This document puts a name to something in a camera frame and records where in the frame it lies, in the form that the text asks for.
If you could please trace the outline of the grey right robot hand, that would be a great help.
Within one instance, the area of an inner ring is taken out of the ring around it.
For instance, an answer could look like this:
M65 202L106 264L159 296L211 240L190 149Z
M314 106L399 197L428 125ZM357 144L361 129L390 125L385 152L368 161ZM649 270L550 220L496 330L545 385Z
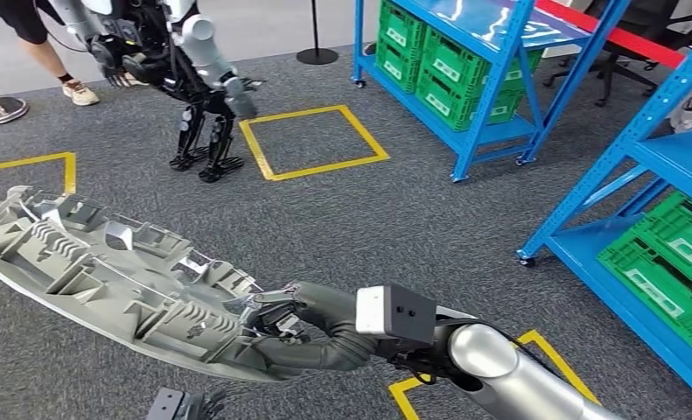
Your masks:
M241 337L234 361L257 371L273 369L351 371L365 366L376 344L356 332L355 297L309 282L294 282L281 290L246 298L247 326L274 307L285 307L303 322L328 336L318 342L292 343L269 336Z

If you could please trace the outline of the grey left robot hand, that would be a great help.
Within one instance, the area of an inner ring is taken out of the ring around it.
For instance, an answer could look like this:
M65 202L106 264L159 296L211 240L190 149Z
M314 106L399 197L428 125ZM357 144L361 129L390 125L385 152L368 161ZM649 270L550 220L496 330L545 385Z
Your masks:
M224 390L212 393L187 394L180 411L180 419L213 420L222 419L227 392Z

